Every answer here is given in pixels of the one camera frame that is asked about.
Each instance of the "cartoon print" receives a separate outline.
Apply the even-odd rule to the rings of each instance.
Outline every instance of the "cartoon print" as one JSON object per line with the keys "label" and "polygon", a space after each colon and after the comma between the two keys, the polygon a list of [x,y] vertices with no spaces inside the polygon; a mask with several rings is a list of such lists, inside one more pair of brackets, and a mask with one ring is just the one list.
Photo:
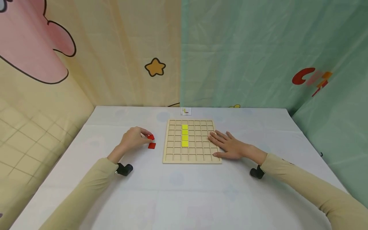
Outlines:
{"label": "cartoon print", "polygon": [[[305,79],[303,79],[303,77],[307,74],[310,74],[312,72],[314,72],[316,69],[315,68],[305,68],[302,69],[301,71],[299,71],[297,74],[294,75],[293,79],[291,80],[291,82],[294,85],[301,85],[304,82],[306,82]],[[321,71],[317,70],[307,81],[307,86],[311,86],[313,83],[315,83],[319,78],[322,78],[323,80],[317,85],[317,90],[314,92],[314,94],[312,95],[312,97],[314,97],[320,90],[321,88],[324,88],[327,84],[328,84],[328,79],[332,76],[332,72],[325,72],[324,74],[322,74]]]}
{"label": "cartoon print", "polygon": [[64,27],[45,17],[46,8],[46,0],[0,0],[0,58],[39,82],[57,84],[69,71],[54,50],[73,57],[76,47]]}
{"label": "cartoon print", "polygon": [[152,59],[151,63],[144,66],[151,77],[154,77],[156,75],[162,76],[164,74],[163,69],[165,69],[165,67],[166,64],[161,63],[157,57]]}

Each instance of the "right hand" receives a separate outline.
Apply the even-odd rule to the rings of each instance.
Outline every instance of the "right hand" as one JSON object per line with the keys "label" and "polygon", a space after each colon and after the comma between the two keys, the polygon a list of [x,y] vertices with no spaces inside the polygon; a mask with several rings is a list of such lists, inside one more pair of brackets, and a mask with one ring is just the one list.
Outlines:
{"label": "right hand", "polygon": [[240,159],[242,157],[246,157],[259,165],[262,165],[265,161],[267,156],[266,152],[253,145],[237,140],[230,132],[226,132],[226,135],[218,130],[215,132],[216,133],[210,132],[208,139],[226,152],[215,152],[213,154],[214,156],[228,159]]}

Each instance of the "table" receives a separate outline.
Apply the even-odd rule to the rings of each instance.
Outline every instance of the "table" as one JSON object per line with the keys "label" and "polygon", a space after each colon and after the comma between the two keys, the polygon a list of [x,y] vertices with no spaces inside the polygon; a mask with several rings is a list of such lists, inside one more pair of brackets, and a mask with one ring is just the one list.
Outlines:
{"label": "table", "polygon": [[346,191],[286,109],[97,106],[11,230],[37,230],[90,167],[106,157],[131,126],[155,135],[121,163],[133,172],[116,175],[84,220],[100,229],[330,229],[322,212],[287,185],[249,176],[248,159],[222,164],[162,164],[168,119],[212,119],[220,131],[272,152]]}

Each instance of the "grid pattern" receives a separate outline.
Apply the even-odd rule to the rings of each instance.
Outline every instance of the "grid pattern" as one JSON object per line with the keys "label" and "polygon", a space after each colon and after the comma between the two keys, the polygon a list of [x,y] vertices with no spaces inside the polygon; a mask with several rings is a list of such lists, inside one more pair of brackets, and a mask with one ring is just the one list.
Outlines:
{"label": "grid pattern", "polygon": [[182,107],[180,114],[182,116],[192,116],[192,108],[190,108],[190,107]]}
{"label": "grid pattern", "polygon": [[218,147],[208,140],[215,127],[211,120],[168,120],[163,163],[221,164],[212,154]]}

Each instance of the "star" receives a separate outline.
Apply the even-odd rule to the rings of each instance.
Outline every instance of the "star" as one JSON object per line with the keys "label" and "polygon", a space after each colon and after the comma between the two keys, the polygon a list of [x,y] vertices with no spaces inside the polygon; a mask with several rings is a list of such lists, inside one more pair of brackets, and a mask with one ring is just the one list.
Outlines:
{"label": "star", "polygon": [[162,76],[163,69],[165,69],[165,67],[166,65],[164,63],[161,63],[157,57],[152,59],[151,63],[144,66],[151,77],[154,77],[156,75]]}

